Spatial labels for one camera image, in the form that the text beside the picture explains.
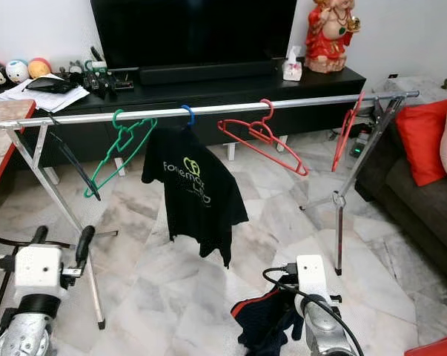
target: tissue box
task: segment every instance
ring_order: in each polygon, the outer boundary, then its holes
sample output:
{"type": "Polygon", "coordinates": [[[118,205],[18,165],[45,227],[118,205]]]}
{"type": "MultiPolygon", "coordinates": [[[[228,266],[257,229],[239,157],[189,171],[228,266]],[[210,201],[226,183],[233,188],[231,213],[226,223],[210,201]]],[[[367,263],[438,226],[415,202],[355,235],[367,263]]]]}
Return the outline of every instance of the tissue box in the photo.
{"type": "Polygon", "coordinates": [[[301,62],[289,63],[285,62],[283,66],[283,75],[284,80],[292,80],[294,82],[298,82],[302,77],[302,64],[301,62]]]}

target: red cushion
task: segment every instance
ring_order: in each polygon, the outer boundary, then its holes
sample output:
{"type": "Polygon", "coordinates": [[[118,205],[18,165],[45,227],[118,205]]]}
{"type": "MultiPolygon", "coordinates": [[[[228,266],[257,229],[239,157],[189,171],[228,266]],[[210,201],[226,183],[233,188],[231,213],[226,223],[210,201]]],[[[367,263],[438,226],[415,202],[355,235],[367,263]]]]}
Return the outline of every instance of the red cushion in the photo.
{"type": "Polygon", "coordinates": [[[436,343],[408,350],[404,356],[447,356],[447,337],[436,343]]]}
{"type": "Polygon", "coordinates": [[[446,116],[447,100],[443,100],[403,108],[396,118],[411,173],[418,186],[433,183],[446,175],[439,153],[446,116]]]}

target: white wall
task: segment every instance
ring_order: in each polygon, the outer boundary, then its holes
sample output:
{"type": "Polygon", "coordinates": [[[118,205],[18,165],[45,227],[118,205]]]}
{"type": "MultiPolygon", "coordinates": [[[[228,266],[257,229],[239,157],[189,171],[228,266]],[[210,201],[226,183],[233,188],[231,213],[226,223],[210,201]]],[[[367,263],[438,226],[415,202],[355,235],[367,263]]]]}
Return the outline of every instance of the white wall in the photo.
{"type": "MultiPolygon", "coordinates": [[[[390,73],[447,78],[447,0],[355,2],[362,30],[347,49],[347,66],[367,78],[365,89],[390,73]]],[[[289,47],[304,43],[312,9],[313,0],[298,0],[289,47]]]]}
{"type": "MultiPolygon", "coordinates": [[[[362,31],[348,66],[367,77],[367,89],[390,73],[447,77],[447,0],[356,1],[362,31]]],[[[313,8],[313,0],[298,0],[291,44],[305,41],[313,8]]],[[[0,0],[0,61],[43,56],[56,70],[87,59],[91,45],[101,51],[90,0],[0,0]]]]}
{"type": "Polygon", "coordinates": [[[54,70],[102,52],[90,0],[0,0],[0,61],[43,57],[54,70]]]}

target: ganesha statue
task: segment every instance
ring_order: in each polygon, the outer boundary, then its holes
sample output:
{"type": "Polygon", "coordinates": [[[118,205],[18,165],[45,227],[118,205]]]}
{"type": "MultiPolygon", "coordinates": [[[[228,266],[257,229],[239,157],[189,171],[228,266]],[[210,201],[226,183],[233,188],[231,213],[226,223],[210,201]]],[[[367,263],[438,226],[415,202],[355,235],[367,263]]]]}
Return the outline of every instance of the ganesha statue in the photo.
{"type": "Polygon", "coordinates": [[[314,0],[305,44],[305,66],[314,72],[337,72],[345,67],[345,46],[360,31],[360,20],[352,17],[355,0],[314,0]]]}

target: clothes hanger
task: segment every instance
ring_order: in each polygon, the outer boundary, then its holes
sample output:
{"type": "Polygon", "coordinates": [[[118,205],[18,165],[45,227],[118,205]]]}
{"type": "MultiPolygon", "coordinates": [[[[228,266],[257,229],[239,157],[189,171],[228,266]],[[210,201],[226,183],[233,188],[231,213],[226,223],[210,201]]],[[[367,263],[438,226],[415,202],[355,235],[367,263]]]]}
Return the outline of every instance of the clothes hanger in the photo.
{"type": "Polygon", "coordinates": [[[187,126],[188,127],[194,126],[195,125],[195,113],[193,113],[192,109],[187,105],[182,105],[181,108],[188,111],[189,114],[191,115],[191,120],[189,122],[187,122],[187,126]]]}
{"type": "Polygon", "coordinates": [[[297,156],[297,154],[292,151],[284,142],[282,142],[280,139],[278,139],[277,137],[275,137],[273,135],[273,131],[271,131],[271,129],[269,128],[268,125],[266,125],[266,122],[271,119],[274,115],[274,106],[273,103],[270,102],[267,99],[262,99],[260,102],[264,102],[265,104],[268,104],[269,108],[270,108],[270,112],[269,115],[264,116],[261,121],[254,121],[252,123],[248,123],[248,122],[244,122],[241,120],[234,120],[234,119],[226,119],[226,120],[221,120],[218,121],[216,126],[218,127],[219,130],[221,130],[224,134],[228,135],[229,137],[231,137],[232,139],[235,139],[238,142],[241,142],[243,145],[248,146],[249,148],[254,149],[256,152],[258,152],[259,154],[262,154],[263,156],[275,161],[275,163],[280,164],[281,166],[287,168],[290,171],[293,171],[296,174],[299,174],[300,176],[307,176],[309,174],[309,170],[308,168],[306,168],[303,164],[302,164],[302,160],[299,158],[299,156],[297,156]],[[228,129],[227,129],[227,124],[238,124],[238,125],[243,125],[246,128],[248,128],[248,133],[252,136],[257,138],[260,141],[263,141],[264,143],[268,144],[268,145],[273,145],[274,143],[281,145],[285,150],[287,150],[292,157],[297,161],[297,167],[292,167],[290,165],[288,165],[287,163],[283,162],[282,160],[271,156],[270,154],[260,150],[258,147],[253,146],[251,143],[245,141],[244,139],[236,136],[234,133],[231,133],[228,129]]]}
{"type": "MultiPolygon", "coordinates": [[[[48,117],[53,121],[53,125],[60,125],[60,122],[55,120],[51,113],[48,113],[48,117]]],[[[63,155],[68,159],[68,161],[75,167],[76,171],[80,175],[80,177],[85,181],[88,188],[91,189],[93,195],[97,198],[98,201],[101,201],[102,198],[99,196],[98,190],[96,189],[95,184],[92,182],[90,177],[86,174],[80,162],[77,160],[73,152],[70,150],[68,145],[61,139],[56,132],[50,132],[50,136],[56,141],[56,144],[59,146],[59,150],[63,153],[63,155]]]]}
{"type": "Polygon", "coordinates": [[[347,114],[345,115],[342,125],[342,131],[340,132],[339,139],[337,141],[337,148],[335,149],[334,161],[332,162],[332,172],[335,172],[337,166],[339,165],[340,158],[342,157],[345,146],[347,145],[351,126],[354,124],[355,117],[357,116],[358,111],[360,111],[360,106],[364,97],[365,93],[361,93],[358,97],[358,101],[355,103],[354,108],[347,111],[347,114]]]}
{"type": "MultiPolygon", "coordinates": [[[[113,127],[118,130],[118,139],[113,143],[113,145],[110,147],[109,150],[107,150],[106,157],[99,163],[98,167],[96,168],[95,172],[93,173],[93,176],[91,177],[91,181],[96,186],[96,190],[99,190],[103,185],[108,183],[110,180],[113,179],[114,176],[118,174],[120,170],[122,170],[128,163],[132,160],[132,158],[137,155],[141,147],[145,144],[145,142],[148,140],[150,133],[152,130],[157,126],[157,119],[142,119],[139,122],[136,122],[135,124],[131,125],[130,127],[126,127],[124,125],[118,125],[116,119],[117,116],[124,112],[122,109],[118,109],[114,115],[113,115],[113,127]],[[142,127],[146,124],[146,122],[150,122],[150,129],[142,139],[142,141],[138,144],[134,152],[129,156],[128,159],[121,165],[121,167],[117,168],[109,177],[107,177],[105,180],[103,180],[101,183],[96,184],[96,177],[98,176],[99,172],[103,168],[103,166],[110,160],[111,154],[116,149],[118,152],[123,152],[124,149],[126,149],[127,146],[134,140],[134,129],[142,127]],[[130,138],[122,145],[121,141],[123,140],[123,134],[129,134],[130,138]]],[[[85,198],[92,197],[92,194],[89,191],[89,188],[85,190],[83,193],[85,198]]]]}

